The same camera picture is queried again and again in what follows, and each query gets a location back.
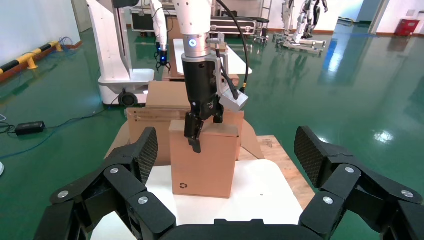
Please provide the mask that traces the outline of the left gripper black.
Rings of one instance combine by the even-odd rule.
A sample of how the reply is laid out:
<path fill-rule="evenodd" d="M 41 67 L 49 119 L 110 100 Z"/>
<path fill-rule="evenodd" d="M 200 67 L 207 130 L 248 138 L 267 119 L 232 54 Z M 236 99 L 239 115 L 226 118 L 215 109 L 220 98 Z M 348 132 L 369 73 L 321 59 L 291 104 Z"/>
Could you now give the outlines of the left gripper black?
<path fill-rule="evenodd" d="M 200 134 L 204 122 L 213 118 L 215 124 L 223 123 L 224 107 L 217 95 L 216 66 L 212 61 L 183 61 L 187 97 L 191 110 L 185 115 L 184 137 L 197 154 L 201 153 Z"/>

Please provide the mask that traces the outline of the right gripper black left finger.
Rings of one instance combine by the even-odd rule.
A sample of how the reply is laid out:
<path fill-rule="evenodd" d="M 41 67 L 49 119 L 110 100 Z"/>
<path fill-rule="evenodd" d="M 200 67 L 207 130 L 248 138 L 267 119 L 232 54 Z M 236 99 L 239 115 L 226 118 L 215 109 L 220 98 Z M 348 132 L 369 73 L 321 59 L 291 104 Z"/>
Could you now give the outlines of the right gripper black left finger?
<path fill-rule="evenodd" d="M 116 213 L 136 239 L 160 239 L 177 223 L 146 186 L 158 150 L 153 127 L 135 143 L 115 148 L 98 169 L 51 195 L 34 238 L 86 240 L 103 217 Z"/>

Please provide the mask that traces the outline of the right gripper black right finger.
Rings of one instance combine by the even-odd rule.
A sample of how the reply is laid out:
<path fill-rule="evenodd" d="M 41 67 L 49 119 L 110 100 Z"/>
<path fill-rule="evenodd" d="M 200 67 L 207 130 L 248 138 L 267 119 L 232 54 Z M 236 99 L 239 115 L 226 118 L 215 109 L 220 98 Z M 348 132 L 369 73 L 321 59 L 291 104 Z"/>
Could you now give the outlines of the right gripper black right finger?
<path fill-rule="evenodd" d="M 382 240 L 421 240 L 424 199 L 415 190 L 362 164 L 346 148 L 321 141 L 308 126 L 296 130 L 294 153 L 317 193 L 299 224 L 330 239 L 346 212 L 358 215 Z"/>

